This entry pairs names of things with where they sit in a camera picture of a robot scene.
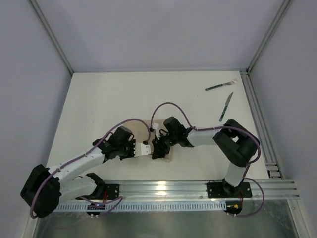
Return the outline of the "beige cloth napkin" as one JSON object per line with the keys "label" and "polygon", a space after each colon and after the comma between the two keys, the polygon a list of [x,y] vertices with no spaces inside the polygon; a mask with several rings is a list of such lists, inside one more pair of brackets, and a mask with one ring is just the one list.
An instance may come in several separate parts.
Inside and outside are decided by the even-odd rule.
{"label": "beige cloth napkin", "polygon": [[[165,135],[164,131],[167,131],[167,129],[163,125],[163,121],[164,121],[163,119],[155,119],[153,123],[158,123],[161,129],[161,133]],[[129,122],[126,122],[123,126],[133,132],[136,142],[141,143],[148,138],[148,131],[141,122],[129,121]],[[166,155],[164,158],[157,158],[156,161],[161,160],[161,161],[170,163],[172,162],[172,159],[173,159],[172,157],[173,157],[173,148],[170,149],[170,152],[168,155]]]}

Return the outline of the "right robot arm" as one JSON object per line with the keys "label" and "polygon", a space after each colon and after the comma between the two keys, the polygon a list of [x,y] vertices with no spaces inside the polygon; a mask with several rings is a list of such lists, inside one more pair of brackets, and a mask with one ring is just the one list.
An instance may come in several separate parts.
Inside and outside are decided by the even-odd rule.
{"label": "right robot arm", "polygon": [[261,155],[260,141],[254,135],[233,119],[217,127],[186,128],[175,117],[169,117],[163,125],[166,128],[163,132],[155,129],[152,159],[166,157],[175,145],[188,148],[216,145],[229,160],[227,173],[221,183],[222,191],[226,197],[240,193],[250,165]]}

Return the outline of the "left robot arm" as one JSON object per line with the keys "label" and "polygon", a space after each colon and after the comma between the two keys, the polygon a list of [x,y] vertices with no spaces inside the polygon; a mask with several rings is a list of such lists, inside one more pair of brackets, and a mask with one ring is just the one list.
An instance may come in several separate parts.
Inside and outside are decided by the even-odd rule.
{"label": "left robot arm", "polygon": [[115,157],[134,157],[135,143],[133,133],[120,126],[109,139],[93,142],[93,147],[82,155],[49,168],[35,166],[20,193],[30,206],[31,218],[44,218],[60,203],[71,199],[102,199],[106,190],[103,179],[95,173],[82,178],[80,174]]}

